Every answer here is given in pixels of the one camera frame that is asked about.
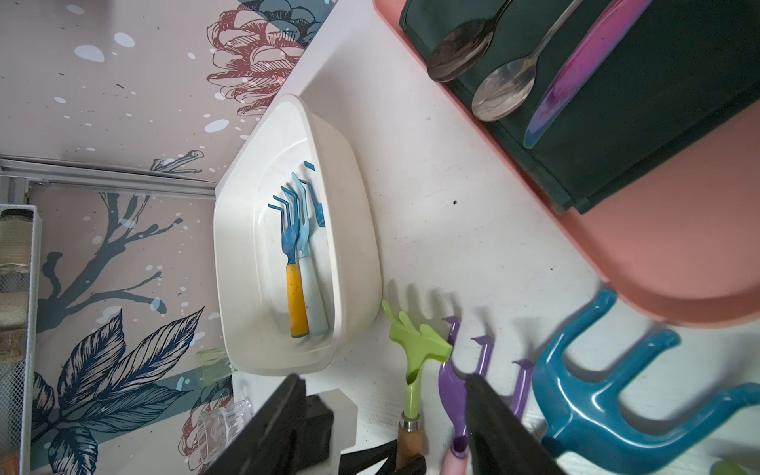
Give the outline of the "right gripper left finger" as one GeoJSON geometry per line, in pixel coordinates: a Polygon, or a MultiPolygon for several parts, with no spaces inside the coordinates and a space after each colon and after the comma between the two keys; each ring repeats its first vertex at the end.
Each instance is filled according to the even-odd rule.
{"type": "Polygon", "coordinates": [[[206,472],[210,475],[296,473],[306,409],[306,383],[291,374],[206,472]]]}

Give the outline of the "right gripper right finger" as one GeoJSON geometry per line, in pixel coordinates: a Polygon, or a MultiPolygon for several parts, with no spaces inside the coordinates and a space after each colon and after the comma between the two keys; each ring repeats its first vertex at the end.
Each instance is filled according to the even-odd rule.
{"type": "Polygon", "coordinates": [[[564,475],[488,382],[465,379],[465,421],[475,474],[564,475]]]}

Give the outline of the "light blue rake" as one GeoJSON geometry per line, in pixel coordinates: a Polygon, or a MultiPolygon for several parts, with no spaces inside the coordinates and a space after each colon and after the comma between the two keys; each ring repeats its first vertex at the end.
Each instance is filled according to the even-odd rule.
{"type": "Polygon", "coordinates": [[[311,249],[309,245],[311,230],[307,204],[308,195],[304,184],[295,172],[291,173],[291,177],[298,187],[298,197],[300,199],[300,230],[297,249],[300,253],[299,266],[304,289],[308,324],[310,334],[315,338],[320,338],[320,336],[326,336],[326,334],[330,332],[330,326],[323,295],[320,289],[319,279],[314,267],[314,261],[311,257],[311,249]]]}

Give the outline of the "blue rake yellow handle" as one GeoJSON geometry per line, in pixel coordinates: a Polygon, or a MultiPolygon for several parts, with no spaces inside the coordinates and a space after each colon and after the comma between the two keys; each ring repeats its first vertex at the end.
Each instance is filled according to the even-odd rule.
{"type": "Polygon", "coordinates": [[[289,184],[281,187],[285,198],[273,195],[279,206],[268,204],[270,209],[281,214],[281,247],[287,258],[286,291],[288,300],[289,326],[292,338],[304,338],[309,334],[304,291],[298,264],[298,239],[301,227],[300,198],[289,184]]]}

